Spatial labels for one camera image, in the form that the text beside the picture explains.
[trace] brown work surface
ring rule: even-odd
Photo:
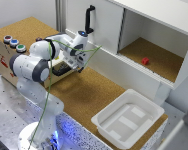
[[[4,36],[11,35],[13,39],[19,40],[20,44],[24,44],[28,51],[30,46],[36,42],[36,38],[45,38],[57,33],[59,32],[50,26],[30,17],[0,28],[0,41],[3,42]]]
[[[91,118],[124,92],[125,89],[90,68],[81,74],[74,72],[68,75],[51,89],[51,93],[64,102],[66,113],[113,149],[117,148],[98,133]],[[139,150],[166,119],[167,115],[163,115],[131,150]]]
[[[143,65],[162,77],[175,82],[184,59],[143,38],[139,38],[121,51],[122,55],[141,63],[144,57],[149,58],[149,63]]]

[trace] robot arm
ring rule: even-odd
[[[29,50],[29,56],[20,54],[14,55],[11,58],[9,65],[14,75],[18,77],[18,91],[27,100],[44,108],[48,93],[38,82],[45,81],[49,76],[48,61],[50,58],[57,58],[60,49],[62,49],[66,64],[71,69],[77,70],[78,68],[81,68],[81,70],[83,70],[82,68],[85,67],[89,55],[85,52],[68,48],[65,45],[78,50],[83,50],[86,47],[87,40],[88,35],[83,31],[79,31],[74,39],[67,34],[58,34],[47,37],[43,41],[33,43]],[[49,94],[46,112],[35,134],[33,147],[44,149],[42,143],[45,142],[46,139],[50,139],[51,135],[56,131],[55,117],[62,113],[63,108],[64,104],[58,98]]]

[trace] brown cardboard box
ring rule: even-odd
[[[35,39],[45,38],[50,35],[57,34],[58,31],[42,23],[34,17],[26,18],[14,24],[8,25],[0,29],[0,73],[11,82],[14,86],[17,84],[17,77],[13,76],[13,72],[9,67],[9,60],[16,54],[16,50],[10,48],[9,45],[3,43],[3,38],[6,35],[11,35],[14,39],[19,40],[20,44],[24,44],[27,48],[26,55],[29,54],[30,46],[35,42]],[[60,59],[59,63],[53,67],[58,68],[63,61]],[[52,84],[64,78],[72,71],[67,72],[61,77],[52,76]],[[45,88],[49,86],[49,78],[44,82]]]

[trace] handle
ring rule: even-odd
[[[85,30],[87,34],[92,33],[94,30],[90,28],[90,12],[95,10],[95,7],[90,5],[90,8],[86,10],[86,25],[85,25]]]

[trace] plastic tray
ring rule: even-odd
[[[129,89],[92,118],[99,133],[119,149],[130,149],[164,109]]]

